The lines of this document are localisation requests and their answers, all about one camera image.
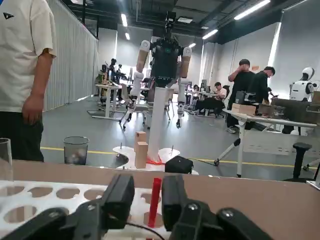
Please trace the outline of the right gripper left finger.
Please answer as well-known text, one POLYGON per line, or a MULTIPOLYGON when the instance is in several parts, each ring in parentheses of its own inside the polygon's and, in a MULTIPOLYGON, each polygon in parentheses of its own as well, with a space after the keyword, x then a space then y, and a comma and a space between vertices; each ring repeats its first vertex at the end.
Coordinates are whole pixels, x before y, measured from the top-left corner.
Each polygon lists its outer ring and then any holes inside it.
POLYGON ((117 174, 102 197, 82 203, 74 213, 49 208, 9 234, 5 240, 100 240, 108 230, 124 229, 135 195, 132 175, 117 174))

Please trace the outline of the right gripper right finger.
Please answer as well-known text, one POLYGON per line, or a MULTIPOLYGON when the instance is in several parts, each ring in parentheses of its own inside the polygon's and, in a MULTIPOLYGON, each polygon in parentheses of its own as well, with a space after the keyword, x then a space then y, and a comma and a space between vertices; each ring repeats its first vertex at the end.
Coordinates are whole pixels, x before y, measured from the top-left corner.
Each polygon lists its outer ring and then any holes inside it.
POLYGON ((181 175, 164 177, 162 220, 170 240, 270 240, 241 211, 225 207, 211 212, 207 203, 190 199, 181 175))

